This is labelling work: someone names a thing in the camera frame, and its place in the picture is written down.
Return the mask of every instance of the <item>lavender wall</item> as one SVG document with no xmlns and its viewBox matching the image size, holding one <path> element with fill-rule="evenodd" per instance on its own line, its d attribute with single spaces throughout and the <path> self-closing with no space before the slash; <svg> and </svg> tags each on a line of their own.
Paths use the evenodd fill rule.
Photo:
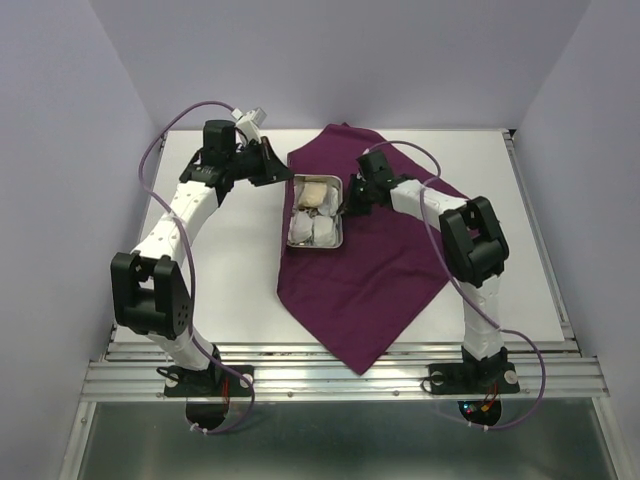
<svg viewBox="0 0 640 480">
<path fill-rule="evenodd" d="M 0 478 L 57 478 L 152 122 L 86 0 L 0 14 Z"/>
<path fill-rule="evenodd" d="M 640 3 L 598 0 L 531 105 L 516 149 L 582 347 L 640 458 Z"/>
<path fill-rule="evenodd" d="M 416 128 L 519 124 L 588 1 L 91 3 L 155 121 L 223 98 L 270 127 Z"/>
</svg>

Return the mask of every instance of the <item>white platform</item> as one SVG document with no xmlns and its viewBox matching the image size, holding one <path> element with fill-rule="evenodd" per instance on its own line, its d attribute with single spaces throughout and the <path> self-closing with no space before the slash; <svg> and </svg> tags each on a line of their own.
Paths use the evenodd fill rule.
<svg viewBox="0 0 640 480">
<path fill-rule="evenodd" d="M 283 161 L 288 152 L 305 145 L 319 132 L 263 131 Z M 526 333 L 534 341 L 562 341 L 559 316 L 502 132 L 379 132 L 388 140 L 408 140 L 427 148 L 442 164 L 447 182 L 469 197 L 483 195 L 491 200 L 511 249 L 501 283 L 500 322 Z M 180 173 L 201 145 L 201 131 L 169 133 L 155 182 L 155 190 L 160 195 L 171 199 Z M 433 171 L 428 159 L 409 148 L 399 148 Z M 315 342 L 276 296 L 283 198 L 283 184 L 255 188 L 246 181 L 238 182 L 198 235 L 193 248 L 198 280 L 195 323 L 208 340 L 215 343 Z M 161 208 L 152 203 L 143 235 L 151 230 L 161 213 Z M 429 242 L 426 233 L 424 241 Z M 188 285 L 186 262 L 182 270 Z M 397 341 L 442 343 L 462 342 L 462 338 L 461 299 L 448 285 Z M 115 340 L 140 342 L 145 339 L 128 328 L 119 327 Z"/>
</svg>

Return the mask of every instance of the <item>maroon fabric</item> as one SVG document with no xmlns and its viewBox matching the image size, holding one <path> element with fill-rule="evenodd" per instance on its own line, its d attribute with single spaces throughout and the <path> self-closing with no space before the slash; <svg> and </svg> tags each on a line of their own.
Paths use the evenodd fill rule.
<svg viewBox="0 0 640 480">
<path fill-rule="evenodd" d="M 298 174 L 336 175 L 349 184 L 356 159 L 376 132 L 329 125 L 289 154 Z M 382 147 L 396 175 L 425 181 L 433 175 L 392 146 Z M 443 181 L 434 188 L 460 196 Z M 358 374 L 382 355 L 446 284 L 422 222 L 388 208 L 343 219 L 344 243 L 336 250 L 287 248 L 293 184 L 285 194 L 278 296 L 327 350 Z"/>
</svg>

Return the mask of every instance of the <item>silver tin container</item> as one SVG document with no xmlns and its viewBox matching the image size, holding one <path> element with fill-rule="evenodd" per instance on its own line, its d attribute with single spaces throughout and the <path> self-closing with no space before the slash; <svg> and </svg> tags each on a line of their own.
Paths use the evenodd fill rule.
<svg viewBox="0 0 640 480">
<path fill-rule="evenodd" d="M 295 198 L 293 200 L 293 208 L 291 209 L 291 214 L 289 216 L 290 219 L 293 218 L 293 216 L 298 212 L 298 199 L 299 199 L 300 193 L 302 192 L 302 184 L 306 182 L 326 183 L 328 187 L 334 187 L 338 189 L 338 205 L 342 205 L 342 202 L 344 199 L 343 198 L 344 193 L 342 190 L 342 180 L 339 177 L 336 177 L 334 175 L 304 175 L 304 174 L 295 175 L 293 178 L 293 191 L 294 191 Z M 304 208 L 300 210 L 313 210 L 313 209 Z M 342 245 L 342 240 L 344 238 L 342 233 L 342 216 L 340 215 L 340 213 L 337 213 L 332 218 L 335 219 L 336 229 L 337 229 L 336 243 L 334 245 L 330 247 L 318 247 L 313 245 L 311 240 L 307 240 L 302 243 L 291 243 L 289 242 L 288 236 L 287 236 L 287 246 L 292 248 L 313 248 L 316 250 L 327 250 L 327 249 L 331 250 L 331 249 L 338 248 L 340 245 Z"/>
</svg>

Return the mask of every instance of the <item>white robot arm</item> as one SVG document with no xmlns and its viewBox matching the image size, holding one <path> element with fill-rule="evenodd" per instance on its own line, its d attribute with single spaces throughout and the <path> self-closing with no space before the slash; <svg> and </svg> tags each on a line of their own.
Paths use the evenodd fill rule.
<svg viewBox="0 0 640 480">
<path fill-rule="evenodd" d="M 424 187 L 418 180 L 395 176 L 379 150 L 365 152 L 358 163 L 359 173 L 351 176 L 344 214 L 366 215 L 377 204 L 422 222 L 423 197 L 426 221 L 441 233 L 447 269 L 479 310 L 496 320 L 499 276 L 509 248 L 490 202 L 484 197 L 452 197 Z M 483 393 L 494 384 L 502 393 L 516 393 L 517 383 L 508 383 L 504 378 L 514 367 L 507 360 L 500 330 L 467 301 L 463 305 L 463 362 L 430 365 L 430 393 Z"/>
<path fill-rule="evenodd" d="M 420 195 L 424 195 L 427 207 L 427 221 L 433 228 L 440 230 L 440 216 L 447 211 L 465 208 L 467 200 L 446 195 L 430 187 L 423 187 L 418 180 L 407 180 L 391 190 L 391 207 L 399 213 L 411 215 L 422 221 L 420 210 Z M 498 320 L 498 289 L 500 277 L 492 275 L 482 286 L 475 287 L 467 282 L 460 282 L 463 291 L 489 317 Z M 464 343 L 463 348 L 476 360 L 491 357 L 500 352 L 504 341 L 500 331 L 489 325 L 478 312 L 467 302 L 462 302 L 464 308 Z"/>
<path fill-rule="evenodd" d="M 176 367 L 187 373 L 208 372 L 213 384 L 219 372 L 196 342 L 216 358 L 219 352 L 192 325 L 193 300 L 180 273 L 185 249 L 174 217 L 184 226 L 191 245 L 235 181 L 249 179 L 261 186 L 293 177 L 268 139 L 260 135 L 264 111 L 258 108 L 243 114 L 235 110 L 232 115 L 236 123 L 206 122 L 203 147 L 180 176 L 170 204 L 172 213 L 162 215 L 131 253 L 118 253 L 111 263 L 116 321 L 153 340 L 174 359 Z"/>
</svg>

